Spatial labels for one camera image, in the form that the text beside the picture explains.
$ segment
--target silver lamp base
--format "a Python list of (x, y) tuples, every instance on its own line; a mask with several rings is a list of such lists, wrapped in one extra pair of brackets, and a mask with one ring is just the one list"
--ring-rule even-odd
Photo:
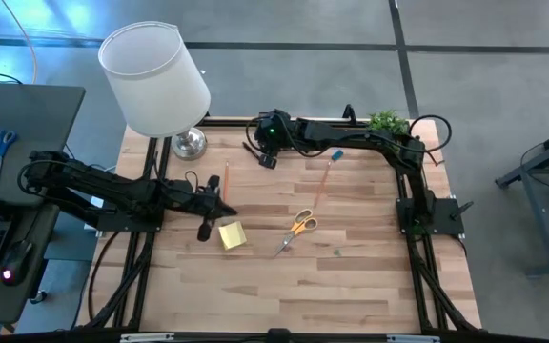
[(207, 137), (201, 130), (191, 128), (173, 137), (171, 148), (179, 159), (192, 161), (205, 154)]

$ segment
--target butcher block tabletop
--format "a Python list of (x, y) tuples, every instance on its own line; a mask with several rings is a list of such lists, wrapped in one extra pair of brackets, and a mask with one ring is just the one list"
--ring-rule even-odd
[[(335, 150), (317, 158), (282, 152), (276, 169), (268, 170), (243, 149), (244, 128), (201, 130), (208, 139), (204, 156), (188, 162), (171, 153), (167, 178), (184, 179), (186, 171), (194, 171), (199, 184), (206, 185), (209, 176), (216, 174), (223, 186), (228, 161), (227, 203), (238, 216), (224, 224), (240, 221), (247, 242), (226, 251), (217, 228), (209, 241), (199, 242), (196, 234), (202, 218), (166, 211), (153, 249), (141, 331), (420, 332), (408, 248), (397, 226), (395, 172), (379, 153), (344, 149), (329, 171), (315, 209), (318, 228), (299, 235), (274, 257), (294, 216), (313, 206)], [(420, 121), (414, 133), (427, 148), (437, 146), (433, 121)], [(148, 142), (127, 129), (116, 173), (140, 176)], [(435, 158), (441, 160), (440, 151)], [(437, 197), (449, 196), (445, 165), (436, 167), (427, 156), (424, 160), (429, 188)], [(194, 183), (193, 175), (188, 178)], [(100, 238), (94, 261), (110, 235)], [(94, 282), (96, 312), (120, 283), (129, 239), (129, 233), (120, 233), (106, 252)], [(433, 236), (433, 244), (442, 288), (469, 322), (479, 327), (463, 248), (449, 236)], [(433, 297), (423, 285), (435, 324)], [(134, 292), (135, 287), (125, 320), (131, 315)], [(84, 293), (77, 325), (89, 320), (86, 299)]]

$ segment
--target green plant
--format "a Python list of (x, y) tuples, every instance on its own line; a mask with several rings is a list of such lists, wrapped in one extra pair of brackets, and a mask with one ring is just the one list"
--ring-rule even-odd
[(395, 110), (370, 114), (370, 123), (368, 126), (372, 130), (387, 130), (393, 134), (405, 134), (408, 132), (408, 122), (405, 119), (397, 117)]

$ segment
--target gray floor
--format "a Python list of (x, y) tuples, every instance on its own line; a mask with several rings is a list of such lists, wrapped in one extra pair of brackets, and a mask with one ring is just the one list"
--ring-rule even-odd
[[(386, 0), (9, 0), (33, 36), (104, 38), (122, 25), (162, 20), (186, 41), (268, 43), (396, 42)], [(548, 46), (549, 0), (398, 0), (406, 42), (414, 45)], [(17, 28), (0, 5), (0, 38)], [(115, 163), (124, 121), (96, 49), (37, 48), (39, 83), (81, 85), (88, 93), (70, 137), (89, 163)], [(213, 115), (253, 116), (278, 107), (311, 116), (396, 109), (409, 117), (396, 52), (191, 50), (213, 95)], [(421, 114), (454, 128), (445, 148), (453, 192), (476, 205), (463, 215), (469, 266), (485, 329), (549, 338), (549, 276), (523, 271), (546, 262), (519, 185), (493, 180), (549, 137), (549, 54), (409, 53)], [(31, 78), (27, 48), (0, 46), (0, 72)], [(107, 142), (97, 145), (95, 142)], [(549, 192), (544, 192), (549, 199)], [(87, 255), (91, 249), (86, 248)], [(47, 303), (27, 308), (19, 332), (69, 327), (86, 265), (49, 267)], [(75, 271), (73, 280), (69, 270)], [(46, 327), (36, 323), (48, 320)]]

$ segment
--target black desk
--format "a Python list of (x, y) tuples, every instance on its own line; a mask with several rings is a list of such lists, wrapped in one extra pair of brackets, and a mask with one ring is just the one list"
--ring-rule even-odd
[(58, 216), (58, 207), (43, 205), (39, 209), (28, 210), (23, 213), (22, 223), (14, 231), (11, 242), (21, 240), (31, 228), (33, 218), (39, 215), (35, 228), (29, 235), (33, 243), (33, 252), (30, 256), (30, 270), (25, 280), (18, 286), (8, 287), (0, 281), (0, 323), (14, 323), (20, 317), (27, 298), (30, 296), (33, 284), (39, 282), (39, 273), (42, 257), (48, 246), (48, 241)]
[(41, 198), (23, 193), (16, 175), (29, 163), (31, 151), (61, 151), (86, 91), (79, 87), (0, 84), (0, 129), (18, 138), (4, 157), (0, 199), (36, 206)]
[(56, 206), (40, 206), (41, 198), (22, 193), (16, 175), (29, 162), (32, 150), (63, 149), (84, 94), (79, 87), (0, 84), (0, 128), (18, 133), (18, 141), (4, 158), (0, 199), (24, 205), (22, 222), (10, 242), (22, 239), (39, 215), (29, 236), (33, 252), (25, 280), (14, 287), (0, 281), (0, 323), (18, 320), (33, 286), (41, 281), (44, 252), (59, 213)]

